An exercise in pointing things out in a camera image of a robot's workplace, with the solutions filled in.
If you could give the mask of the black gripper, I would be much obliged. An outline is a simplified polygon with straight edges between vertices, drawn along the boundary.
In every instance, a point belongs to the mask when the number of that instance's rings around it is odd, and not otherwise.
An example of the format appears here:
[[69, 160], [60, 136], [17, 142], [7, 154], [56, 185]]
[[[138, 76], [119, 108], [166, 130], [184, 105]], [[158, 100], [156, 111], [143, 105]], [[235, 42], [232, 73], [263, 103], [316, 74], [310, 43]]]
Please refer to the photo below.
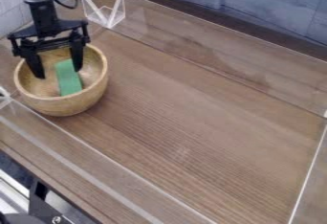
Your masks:
[[60, 20], [44, 30], [35, 24], [8, 35], [15, 56], [25, 59], [36, 78], [44, 79], [44, 65], [39, 52], [71, 47], [75, 71], [83, 67], [83, 48], [90, 42], [86, 20]]

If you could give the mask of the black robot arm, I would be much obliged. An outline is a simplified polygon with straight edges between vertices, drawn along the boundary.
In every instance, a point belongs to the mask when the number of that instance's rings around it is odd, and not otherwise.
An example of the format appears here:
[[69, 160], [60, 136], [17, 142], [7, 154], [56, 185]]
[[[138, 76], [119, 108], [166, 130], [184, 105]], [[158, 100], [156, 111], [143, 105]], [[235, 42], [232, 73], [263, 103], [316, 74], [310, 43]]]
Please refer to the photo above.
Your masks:
[[78, 72], [83, 67], [84, 47], [91, 42], [88, 22], [60, 19], [55, 4], [68, 9], [76, 5], [68, 6], [59, 0], [24, 0], [24, 3], [29, 7], [33, 24], [8, 34], [13, 55], [25, 60], [36, 78], [45, 78], [40, 52], [68, 47]]

